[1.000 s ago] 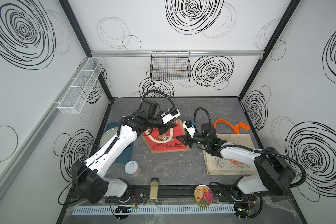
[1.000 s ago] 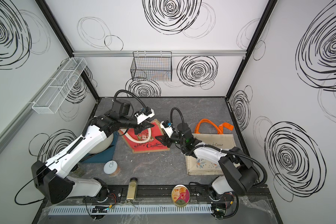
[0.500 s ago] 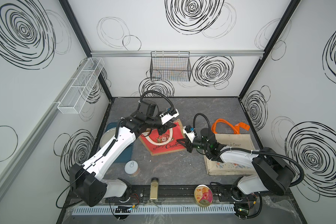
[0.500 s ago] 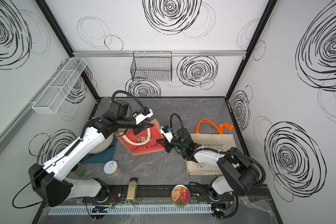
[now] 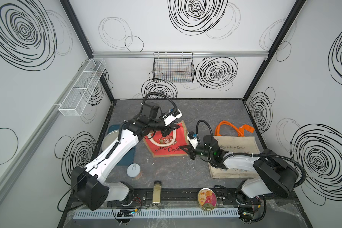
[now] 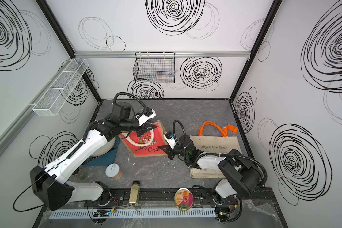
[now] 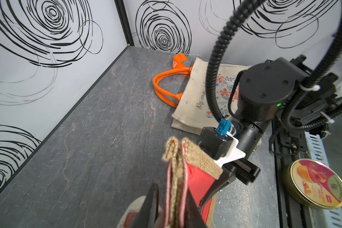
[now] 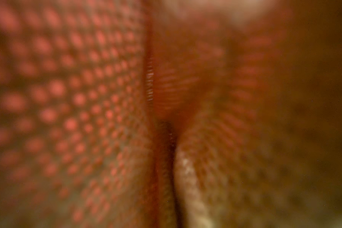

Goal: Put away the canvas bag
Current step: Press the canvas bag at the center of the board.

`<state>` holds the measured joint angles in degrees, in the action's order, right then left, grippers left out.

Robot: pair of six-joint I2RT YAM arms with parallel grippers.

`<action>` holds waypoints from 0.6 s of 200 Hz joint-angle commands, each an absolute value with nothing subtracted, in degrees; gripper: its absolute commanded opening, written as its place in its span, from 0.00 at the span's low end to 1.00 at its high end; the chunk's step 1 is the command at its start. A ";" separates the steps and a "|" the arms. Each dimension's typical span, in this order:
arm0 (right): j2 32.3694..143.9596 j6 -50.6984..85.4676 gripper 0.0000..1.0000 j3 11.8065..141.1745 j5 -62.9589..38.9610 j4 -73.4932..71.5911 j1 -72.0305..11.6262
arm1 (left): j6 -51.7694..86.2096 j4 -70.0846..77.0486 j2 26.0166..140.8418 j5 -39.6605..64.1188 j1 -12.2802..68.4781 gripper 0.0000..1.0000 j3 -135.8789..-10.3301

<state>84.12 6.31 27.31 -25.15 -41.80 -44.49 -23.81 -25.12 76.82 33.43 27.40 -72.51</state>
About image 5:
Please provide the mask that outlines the red jute Christmas bag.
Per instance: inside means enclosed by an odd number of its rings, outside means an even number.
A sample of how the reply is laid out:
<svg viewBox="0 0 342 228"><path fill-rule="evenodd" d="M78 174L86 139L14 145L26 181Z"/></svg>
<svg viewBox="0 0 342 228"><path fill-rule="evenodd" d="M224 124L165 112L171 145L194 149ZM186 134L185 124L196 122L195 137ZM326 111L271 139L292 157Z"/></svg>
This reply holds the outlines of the red jute Christmas bag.
<svg viewBox="0 0 342 228"><path fill-rule="evenodd" d="M184 121L178 122L178 129L173 130L167 136L162 136L160 131L149 133L144 139L147 149L154 158L186 156L180 146L189 145L187 140L187 128Z"/></svg>

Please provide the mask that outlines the beige floral canvas tote bag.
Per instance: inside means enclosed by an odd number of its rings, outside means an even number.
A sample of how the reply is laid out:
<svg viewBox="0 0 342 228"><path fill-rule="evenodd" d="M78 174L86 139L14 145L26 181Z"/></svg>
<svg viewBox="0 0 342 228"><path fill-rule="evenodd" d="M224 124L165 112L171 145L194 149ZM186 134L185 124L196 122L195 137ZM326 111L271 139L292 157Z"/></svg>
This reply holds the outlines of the beige floral canvas tote bag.
<svg viewBox="0 0 342 228"><path fill-rule="evenodd" d="M237 136L222 136L220 133L221 127L228 125L232 127L236 132ZM245 131L250 133L254 132L254 128L250 125L242 125L235 127L228 121L221 121L215 128L214 138L218 141L220 148L224 151L233 153L247 153L247 154L259 154L260 150L257 146L255 137L245 136ZM243 167L241 165L234 166L233 168L217 169L208 165L211 177L214 179L233 179L233 178L247 178L253 179L258 177L257 172L253 166Z"/></svg>

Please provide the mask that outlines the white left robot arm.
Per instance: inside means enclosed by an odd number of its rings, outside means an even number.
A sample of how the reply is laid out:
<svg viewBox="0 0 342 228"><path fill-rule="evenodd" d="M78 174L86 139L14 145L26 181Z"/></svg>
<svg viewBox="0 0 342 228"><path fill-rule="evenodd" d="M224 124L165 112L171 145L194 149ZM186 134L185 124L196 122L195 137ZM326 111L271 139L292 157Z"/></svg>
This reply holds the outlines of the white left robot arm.
<svg viewBox="0 0 342 228"><path fill-rule="evenodd" d="M105 202L120 201L129 204L134 189L127 183L106 182L111 171L121 159L150 132L169 135L179 128L175 120L182 116L175 106L158 118L159 106L143 103L141 111L134 118L124 121L119 128L117 139L85 167L77 166L71 173L73 195L90 210L95 211Z"/></svg>

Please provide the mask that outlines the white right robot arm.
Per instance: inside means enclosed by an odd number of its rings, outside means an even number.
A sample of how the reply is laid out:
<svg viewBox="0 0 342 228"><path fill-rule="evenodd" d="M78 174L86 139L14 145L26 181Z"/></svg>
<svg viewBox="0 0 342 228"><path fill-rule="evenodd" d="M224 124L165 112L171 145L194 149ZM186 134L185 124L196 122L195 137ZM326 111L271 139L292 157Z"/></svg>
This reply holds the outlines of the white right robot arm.
<svg viewBox="0 0 342 228"><path fill-rule="evenodd" d="M189 134L188 144L180 146L191 159L205 158L213 179L242 179L235 199L246 204L248 199L265 194L288 197L304 180L291 166L291 159L272 150L260 152L252 136L205 136L200 142Z"/></svg>

